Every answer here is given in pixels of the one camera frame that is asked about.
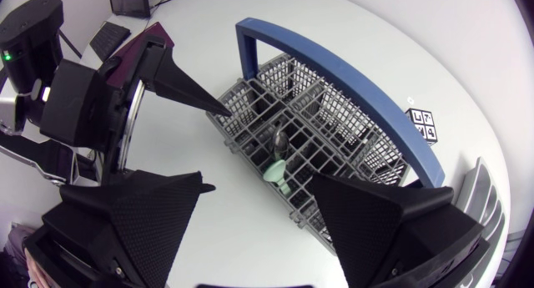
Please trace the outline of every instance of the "utensil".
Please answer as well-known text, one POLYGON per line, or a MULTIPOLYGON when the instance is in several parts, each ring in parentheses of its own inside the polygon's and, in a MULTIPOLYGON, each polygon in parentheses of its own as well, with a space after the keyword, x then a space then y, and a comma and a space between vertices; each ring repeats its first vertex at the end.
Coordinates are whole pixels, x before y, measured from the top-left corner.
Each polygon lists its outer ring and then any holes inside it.
POLYGON ((285 183, 285 160, 279 159, 264 172, 264 181, 276 183, 284 196, 291 194, 291 188, 285 183))
POLYGON ((271 139, 271 148, 275 155, 275 160, 285 159, 290 148, 290 138, 282 130, 280 122, 271 139))

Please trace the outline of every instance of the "green object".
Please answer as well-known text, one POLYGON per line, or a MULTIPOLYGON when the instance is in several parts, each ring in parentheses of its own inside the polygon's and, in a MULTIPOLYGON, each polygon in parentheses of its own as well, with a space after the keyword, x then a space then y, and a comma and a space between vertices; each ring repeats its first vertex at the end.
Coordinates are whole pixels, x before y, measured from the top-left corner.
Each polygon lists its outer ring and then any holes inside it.
POLYGON ((264 173, 264 181, 276 183, 284 196, 291 194, 290 187, 285 183, 285 160, 279 159, 274 162, 264 173))

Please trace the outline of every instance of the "wire grid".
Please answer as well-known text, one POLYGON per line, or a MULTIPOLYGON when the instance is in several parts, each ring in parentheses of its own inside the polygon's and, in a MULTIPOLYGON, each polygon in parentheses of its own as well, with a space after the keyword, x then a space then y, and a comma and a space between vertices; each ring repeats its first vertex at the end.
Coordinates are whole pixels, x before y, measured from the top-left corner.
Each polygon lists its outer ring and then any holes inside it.
POLYGON ((291 108, 341 152, 360 179, 390 185, 402 181, 408 164, 389 137, 315 71, 283 54, 262 66, 258 80, 276 98, 291 99, 291 108))
POLYGON ((219 101, 231 117, 208 114, 259 177, 274 163, 270 140, 278 126, 288 135, 285 196, 269 186, 297 212, 308 228, 335 251, 310 187, 316 172, 399 184, 408 164, 382 130, 332 84, 287 54, 263 65, 257 80, 241 80, 219 101))

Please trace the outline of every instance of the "blue plastic handle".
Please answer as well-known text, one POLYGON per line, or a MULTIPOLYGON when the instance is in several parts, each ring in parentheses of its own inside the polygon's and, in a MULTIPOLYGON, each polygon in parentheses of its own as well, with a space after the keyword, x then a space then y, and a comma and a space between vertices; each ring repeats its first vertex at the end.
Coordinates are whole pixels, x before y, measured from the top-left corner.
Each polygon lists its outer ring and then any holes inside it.
POLYGON ((430 146, 393 100, 365 75, 319 44, 254 18, 235 25, 244 79, 258 73, 256 39, 299 59, 353 99, 382 128, 427 188, 441 187, 445 174, 430 146))

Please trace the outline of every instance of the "dishwasher cutlery basket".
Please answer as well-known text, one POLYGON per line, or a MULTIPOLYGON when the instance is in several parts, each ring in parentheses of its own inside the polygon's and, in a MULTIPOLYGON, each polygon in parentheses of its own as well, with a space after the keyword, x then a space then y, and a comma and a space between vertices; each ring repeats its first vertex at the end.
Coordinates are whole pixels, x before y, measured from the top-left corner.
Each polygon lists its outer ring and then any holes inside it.
POLYGON ((320 45, 253 18, 236 25, 244 79, 219 101, 231 117, 207 113, 232 153, 262 178, 274 163, 276 128, 290 138, 284 195, 266 183, 290 218, 335 252, 309 182, 315 172, 400 185, 410 166, 424 187, 441 186, 443 170, 414 125, 368 78, 320 45), (285 53, 258 67, 256 39, 285 53))

